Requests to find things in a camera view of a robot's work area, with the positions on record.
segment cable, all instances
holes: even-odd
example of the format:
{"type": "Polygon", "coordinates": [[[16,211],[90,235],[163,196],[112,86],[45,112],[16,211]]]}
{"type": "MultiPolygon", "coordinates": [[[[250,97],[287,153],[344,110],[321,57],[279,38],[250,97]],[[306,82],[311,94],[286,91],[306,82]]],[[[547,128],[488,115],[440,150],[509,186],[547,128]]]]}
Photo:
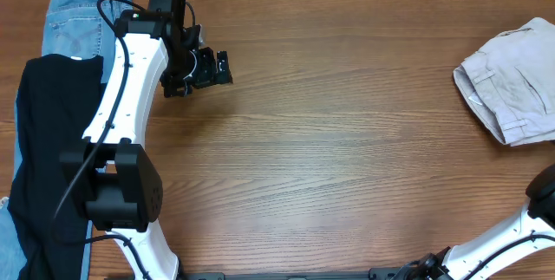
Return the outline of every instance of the cable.
{"type": "MultiPolygon", "coordinates": [[[[114,24],[111,23],[108,20],[108,18],[104,14],[104,11],[102,11],[102,8],[101,8],[101,4],[104,1],[116,1],[116,2],[120,2],[120,3],[126,3],[126,4],[129,4],[131,6],[134,6],[135,8],[137,8],[139,10],[144,10],[143,7],[139,6],[136,3],[129,2],[128,0],[98,0],[98,2],[96,2],[96,8],[98,9],[98,12],[100,13],[102,19],[104,19],[104,21],[106,22],[108,27],[114,33],[115,33],[114,24]]],[[[54,239],[54,241],[57,242],[58,244],[63,244],[63,245],[67,245],[67,246],[89,244],[89,243],[102,241],[102,240],[107,240],[107,239],[118,239],[118,240],[122,241],[123,245],[127,246],[129,248],[129,250],[131,251],[131,253],[133,254],[135,262],[137,263],[137,267],[139,268],[140,272],[142,273],[143,279],[152,280],[152,278],[148,275],[148,272],[145,270],[145,267],[143,266],[143,264],[140,260],[139,253],[137,253],[137,250],[134,248],[134,245],[131,243],[131,239],[126,238],[126,237],[124,237],[122,235],[119,235],[119,234],[114,234],[114,235],[104,235],[104,236],[99,236],[99,237],[87,238],[87,239],[84,239],[84,240],[67,241],[67,240],[60,239],[58,237],[58,235],[56,234],[56,229],[55,229],[55,227],[56,227],[56,218],[58,217],[58,214],[60,213],[60,210],[62,209],[63,205],[65,204],[66,199],[68,199],[68,196],[74,190],[75,184],[77,184],[79,182],[79,179],[84,174],[85,169],[87,169],[90,166],[91,161],[95,159],[95,155],[98,152],[98,149],[100,148],[100,145],[106,139],[106,136],[108,136],[108,132],[109,132],[110,128],[112,128],[112,126],[114,124],[115,113],[117,112],[117,109],[120,105],[121,97],[123,96],[123,91],[125,90],[125,86],[126,86],[126,83],[127,83],[127,77],[129,75],[129,67],[130,67],[129,52],[127,50],[127,45],[125,44],[125,41],[123,40],[122,37],[117,36],[117,39],[120,41],[121,49],[123,50],[123,55],[124,55],[123,76],[121,77],[120,89],[118,90],[118,94],[115,97],[114,105],[112,106],[112,110],[110,111],[110,115],[108,116],[108,119],[106,120],[106,124],[104,125],[104,129],[102,130],[101,136],[99,137],[98,141],[96,141],[95,146],[93,147],[93,149],[91,150],[90,154],[87,156],[87,158],[85,159],[85,161],[83,162],[81,167],[79,167],[79,170],[77,171],[77,173],[75,174],[75,176],[71,180],[71,182],[69,183],[68,188],[66,189],[65,193],[62,195],[62,198],[60,199],[60,202],[58,203],[58,206],[55,209],[54,216],[52,217],[52,220],[50,222],[50,235],[54,239]]]]}
{"type": "Polygon", "coordinates": [[[389,279],[389,280],[396,280],[397,277],[400,276],[400,275],[402,274],[402,271],[403,271],[404,269],[407,269],[408,267],[410,267],[410,266],[412,266],[412,265],[416,265],[416,264],[418,264],[418,261],[412,261],[412,262],[406,263],[406,264],[405,264],[404,266],[402,266],[402,267],[399,269],[399,271],[397,271],[397,273],[395,273],[395,275],[392,276],[391,279],[389,279]]]}
{"type": "Polygon", "coordinates": [[[555,242],[555,238],[552,236],[547,236],[547,235],[530,235],[526,238],[521,238],[520,240],[514,241],[511,244],[508,244],[506,246],[504,246],[503,248],[499,249],[498,251],[496,251],[495,253],[492,254],[492,256],[488,257],[486,260],[484,260],[483,262],[481,262],[480,264],[478,264],[478,266],[476,266],[476,268],[474,268],[474,270],[472,270],[471,273],[468,274],[468,276],[466,276],[464,278],[464,280],[470,280],[472,277],[476,276],[476,274],[478,272],[480,272],[480,270],[484,269],[484,267],[486,267],[486,265],[488,265],[489,263],[491,263],[496,257],[498,257],[499,255],[505,253],[506,251],[511,250],[513,247],[517,246],[517,245],[521,245],[523,243],[526,243],[528,241],[536,241],[537,239],[546,239],[546,240],[551,240],[553,242],[555,242]]]}
{"type": "Polygon", "coordinates": [[[192,20],[193,20],[193,26],[195,26],[195,24],[196,24],[196,22],[197,22],[197,19],[196,19],[195,16],[194,16],[193,7],[192,7],[191,4],[190,4],[189,2],[187,2],[187,1],[185,1],[185,5],[187,5],[187,7],[189,7],[189,10],[191,11],[191,18],[192,18],[192,20]]]}

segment light blue fabric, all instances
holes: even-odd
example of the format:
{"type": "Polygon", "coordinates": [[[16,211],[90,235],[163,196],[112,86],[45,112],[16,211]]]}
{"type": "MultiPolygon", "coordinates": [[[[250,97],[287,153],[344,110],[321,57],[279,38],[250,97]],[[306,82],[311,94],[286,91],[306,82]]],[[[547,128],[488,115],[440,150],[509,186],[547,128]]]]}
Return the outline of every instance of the light blue fabric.
{"type": "MultiPolygon", "coordinates": [[[[90,59],[104,57],[101,83],[108,82],[115,56],[114,32],[102,20],[96,2],[98,0],[50,0],[42,37],[42,55],[59,54],[90,59]]],[[[113,23],[123,10],[132,7],[118,2],[102,3],[102,10],[113,23]]],[[[14,150],[14,178],[22,164],[21,149],[17,136],[17,107],[14,107],[16,144],[14,150]]],[[[17,240],[16,227],[7,204],[0,208],[0,279],[17,279],[26,263],[17,240]]],[[[87,238],[92,235],[92,222],[88,222],[87,238]]],[[[83,252],[81,280],[88,279],[90,244],[83,252]]]]}

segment wooden table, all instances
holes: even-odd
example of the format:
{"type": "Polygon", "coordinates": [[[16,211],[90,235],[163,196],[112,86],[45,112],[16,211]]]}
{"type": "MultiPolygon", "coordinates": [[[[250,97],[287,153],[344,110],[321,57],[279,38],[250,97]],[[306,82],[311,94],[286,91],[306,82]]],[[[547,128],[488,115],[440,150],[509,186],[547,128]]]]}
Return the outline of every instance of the wooden table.
{"type": "MultiPolygon", "coordinates": [[[[453,82],[499,32],[554,22],[555,0],[189,1],[235,80],[185,99],[159,90],[148,122],[160,222],[189,272],[398,266],[512,214],[555,161],[549,143],[500,145],[453,82]]],[[[0,0],[2,196],[13,100],[48,3],[0,0]]],[[[553,259],[495,278],[553,279],[553,259]]],[[[91,279],[129,272],[114,243],[93,246],[91,279]]]]}

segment clothing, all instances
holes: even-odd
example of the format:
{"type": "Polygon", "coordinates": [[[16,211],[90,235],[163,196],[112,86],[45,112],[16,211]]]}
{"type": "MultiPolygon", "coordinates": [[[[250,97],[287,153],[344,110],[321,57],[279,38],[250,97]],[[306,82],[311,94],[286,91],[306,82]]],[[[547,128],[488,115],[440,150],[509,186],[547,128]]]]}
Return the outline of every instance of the clothing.
{"type": "MultiPolygon", "coordinates": [[[[98,0],[50,0],[46,16],[42,39],[42,55],[60,54],[65,56],[89,59],[96,55],[104,57],[102,83],[109,80],[115,56],[114,32],[103,22],[96,9],[98,0]]],[[[119,2],[104,2],[102,9],[112,22],[118,18],[123,10],[132,7],[119,2]]],[[[17,127],[17,107],[15,106],[15,122],[17,127]]],[[[16,142],[14,151],[14,178],[21,165],[22,155],[16,128],[16,142]]],[[[6,207],[0,208],[0,227],[4,228],[5,243],[0,251],[0,261],[14,262],[11,268],[17,273],[25,264],[25,256],[16,240],[16,231],[12,218],[6,207]]],[[[88,223],[89,238],[92,234],[92,223],[88,223]]],[[[90,263],[90,244],[85,245],[82,263],[81,280],[88,278],[90,263]]],[[[0,279],[15,279],[8,266],[2,268],[0,264],[0,279]]]]}
{"type": "MultiPolygon", "coordinates": [[[[49,223],[68,183],[59,153],[81,139],[101,101],[102,57],[77,61],[46,55],[27,62],[17,95],[17,129],[23,163],[12,184],[8,210],[27,263],[20,279],[78,279],[84,246],[55,244],[49,223]]],[[[83,239],[88,221],[72,203],[60,212],[56,231],[83,239]]]]}
{"type": "Polygon", "coordinates": [[[454,71],[454,80],[501,143],[555,140],[555,26],[546,20],[497,35],[454,71]]]}

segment black cloth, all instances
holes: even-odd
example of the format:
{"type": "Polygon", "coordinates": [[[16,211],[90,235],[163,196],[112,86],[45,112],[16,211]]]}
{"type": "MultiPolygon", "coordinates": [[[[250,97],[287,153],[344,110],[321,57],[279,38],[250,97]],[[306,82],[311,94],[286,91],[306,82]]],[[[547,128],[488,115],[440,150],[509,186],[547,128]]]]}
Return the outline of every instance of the black cloth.
{"type": "MultiPolygon", "coordinates": [[[[17,95],[17,129],[23,163],[11,187],[8,210],[27,263],[19,279],[76,280],[81,277],[83,246],[55,244],[50,221],[68,182],[60,151],[81,139],[95,116],[102,91],[103,59],[77,61],[46,55],[27,62],[17,95]]],[[[84,239],[88,221],[69,199],[56,231],[67,240],[84,239]]]]}

